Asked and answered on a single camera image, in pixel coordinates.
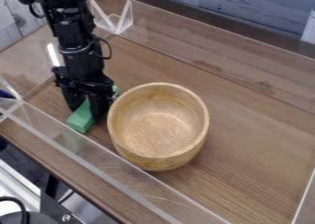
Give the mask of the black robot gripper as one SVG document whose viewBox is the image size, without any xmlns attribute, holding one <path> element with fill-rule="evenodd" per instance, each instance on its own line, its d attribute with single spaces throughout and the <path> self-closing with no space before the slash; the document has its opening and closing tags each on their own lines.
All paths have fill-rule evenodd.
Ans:
<svg viewBox="0 0 315 224">
<path fill-rule="evenodd" d="M 91 115 L 99 121 L 109 113 L 115 101 L 114 80 L 105 74 L 105 61 L 113 57 L 103 56 L 102 43 L 105 39 L 94 37 L 82 48 L 59 47 L 65 58 L 65 65 L 55 66 L 55 84 L 61 87 L 66 102 L 73 111 L 89 98 Z"/>
</svg>

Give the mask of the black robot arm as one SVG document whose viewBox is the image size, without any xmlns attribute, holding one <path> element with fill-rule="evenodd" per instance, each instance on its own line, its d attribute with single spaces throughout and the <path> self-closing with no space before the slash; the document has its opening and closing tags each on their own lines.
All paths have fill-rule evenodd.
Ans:
<svg viewBox="0 0 315 224">
<path fill-rule="evenodd" d="M 114 54 L 103 52 L 106 39 L 94 33 L 95 17 L 87 0 L 18 1 L 27 6 L 41 5 L 42 11 L 33 15 L 47 20 L 58 39 L 65 65 L 55 66 L 53 72 L 69 107 L 75 111 L 87 102 L 93 119 L 101 120 L 114 102 L 115 82 L 103 72 Z"/>
</svg>

